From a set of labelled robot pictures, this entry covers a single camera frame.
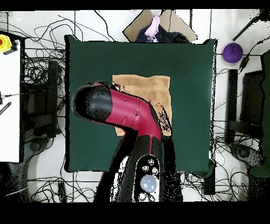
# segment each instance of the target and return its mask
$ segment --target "button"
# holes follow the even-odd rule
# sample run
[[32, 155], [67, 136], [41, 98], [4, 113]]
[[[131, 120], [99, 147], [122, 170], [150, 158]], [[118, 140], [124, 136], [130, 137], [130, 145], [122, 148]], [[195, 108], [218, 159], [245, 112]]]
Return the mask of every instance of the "button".
[[148, 163], [150, 166], [153, 166], [154, 165], [154, 160], [148, 160]]
[[148, 169], [149, 169], [148, 166], [143, 166], [143, 167], [142, 167], [142, 170], [143, 170], [143, 171], [148, 171]]
[[158, 169], [154, 167], [154, 168], [152, 169], [152, 173], [153, 173], [153, 174], [158, 174]]
[[140, 182], [141, 188], [148, 193], [152, 193], [157, 188], [157, 180], [153, 175], [146, 174]]
[[146, 199], [146, 194], [140, 193], [139, 198], [140, 198], [140, 201], [144, 201]]

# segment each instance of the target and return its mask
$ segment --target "yellow object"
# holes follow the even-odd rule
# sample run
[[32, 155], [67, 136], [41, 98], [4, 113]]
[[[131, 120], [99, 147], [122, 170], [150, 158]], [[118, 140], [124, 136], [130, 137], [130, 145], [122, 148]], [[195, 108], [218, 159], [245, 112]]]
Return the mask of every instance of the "yellow object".
[[11, 41], [8, 36], [0, 35], [0, 52], [9, 51], [12, 47]]

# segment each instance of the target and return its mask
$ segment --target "dark green table mat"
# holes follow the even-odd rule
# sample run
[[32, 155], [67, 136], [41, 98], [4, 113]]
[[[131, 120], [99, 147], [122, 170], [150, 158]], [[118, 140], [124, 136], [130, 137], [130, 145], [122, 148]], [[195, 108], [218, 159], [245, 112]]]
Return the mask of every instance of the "dark green table mat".
[[265, 74], [262, 83], [264, 102], [262, 119], [263, 138], [261, 141], [265, 161], [262, 166], [251, 168], [250, 174], [256, 177], [270, 177], [270, 50], [261, 56], [261, 62]]
[[[164, 44], [81, 42], [70, 35], [65, 39], [70, 101], [79, 86], [96, 80], [111, 83], [113, 74], [170, 76], [177, 171], [208, 172], [215, 40]], [[70, 172], [107, 171], [121, 137], [114, 127], [80, 120], [70, 107], [67, 110], [66, 143], [70, 146], [66, 167]]]

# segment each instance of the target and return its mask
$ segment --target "tan towel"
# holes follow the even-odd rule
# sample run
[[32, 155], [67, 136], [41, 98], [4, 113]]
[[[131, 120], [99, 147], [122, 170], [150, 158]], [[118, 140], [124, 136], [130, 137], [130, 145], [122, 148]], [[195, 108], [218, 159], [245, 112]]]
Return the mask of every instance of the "tan towel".
[[[171, 96], [169, 92], [170, 77], [152, 76], [146, 78], [136, 74], [119, 74], [112, 76], [112, 82], [119, 84], [122, 91], [141, 97], [150, 102], [161, 120], [164, 120], [162, 118], [164, 114], [162, 112], [163, 107], [171, 123], [172, 111]], [[164, 135], [171, 135], [171, 131], [168, 130], [168, 125], [161, 123], [161, 127]], [[122, 129], [115, 128], [115, 130], [118, 136], [124, 135], [124, 131]]]

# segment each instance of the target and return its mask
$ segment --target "pink object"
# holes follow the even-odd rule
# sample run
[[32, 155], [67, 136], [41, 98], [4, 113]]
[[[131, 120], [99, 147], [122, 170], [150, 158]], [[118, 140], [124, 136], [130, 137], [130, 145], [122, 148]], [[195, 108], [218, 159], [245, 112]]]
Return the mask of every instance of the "pink object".
[[138, 136], [149, 135], [161, 140], [161, 131], [153, 119], [149, 104], [137, 97], [110, 89], [112, 110], [107, 123], [131, 127]]
[[146, 30], [146, 32], [144, 33], [146, 36], [149, 37], [149, 39], [151, 40], [155, 40], [155, 35], [158, 33], [158, 26], [159, 26], [159, 16], [155, 16], [153, 18], [153, 21], [151, 23], [151, 25], [149, 26], [149, 28]]

